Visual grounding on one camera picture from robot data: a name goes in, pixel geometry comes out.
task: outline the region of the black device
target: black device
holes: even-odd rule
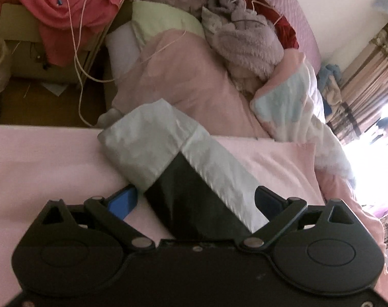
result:
[[[8,307],[388,306],[373,290],[383,254],[341,200],[308,206],[258,187],[270,222],[241,243],[157,248],[107,210],[112,200],[46,204],[13,253],[23,291]]]

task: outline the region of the pink shirt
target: pink shirt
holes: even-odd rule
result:
[[[71,63],[74,58],[74,48],[67,0],[18,1],[40,21],[39,33],[45,46],[48,61],[58,66]],[[16,3],[17,0],[0,0],[0,11],[5,2]],[[84,0],[69,0],[69,3],[77,43]],[[87,0],[80,47],[84,46],[93,34],[102,31],[115,17],[120,3],[121,0]]]

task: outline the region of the pink pillow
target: pink pillow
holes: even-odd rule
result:
[[[124,114],[163,98],[211,135],[269,138],[229,80],[221,58],[191,32],[158,34],[117,84],[113,107]]]
[[[314,169],[313,143],[279,143],[271,139],[216,137],[261,185],[284,199],[299,197],[324,205]]]

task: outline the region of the red cloth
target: red cloth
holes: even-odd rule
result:
[[[17,0],[0,0],[0,11],[5,2],[16,3]],[[48,61],[58,66],[65,66],[73,61],[74,48],[70,31],[69,9],[66,0],[18,0],[40,22],[39,33]],[[79,39],[80,17],[84,0],[69,0],[76,43]],[[80,47],[115,17],[121,0],[87,0],[83,15],[82,39]]]
[[[279,18],[280,15],[273,9],[262,6],[261,4],[254,3],[254,7],[252,6],[252,0],[245,0],[246,1],[246,7],[248,9],[253,9],[255,7],[255,11],[258,15],[264,15],[266,19],[271,21],[272,23],[275,23]],[[266,2],[265,0],[257,0],[259,2],[262,2],[268,6],[270,4]],[[296,32],[291,27],[289,22],[287,21],[286,17],[283,16],[279,22],[275,25],[276,34],[279,38],[279,41],[281,42],[283,49],[287,48],[299,48],[299,44],[296,39]]]

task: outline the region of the round pad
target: round pad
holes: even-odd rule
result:
[[[384,258],[368,232],[354,226],[330,223],[284,235],[272,259],[291,283],[308,292],[345,295],[364,290],[377,280]]]
[[[19,244],[13,253],[13,271],[24,289],[71,297],[95,291],[115,275],[123,260],[115,239],[92,229],[58,229],[59,225],[56,230],[48,227],[54,240]]]
[[[355,251],[348,243],[333,239],[315,241],[308,247],[313,261],[326,266],[342,266],[353,260]]]

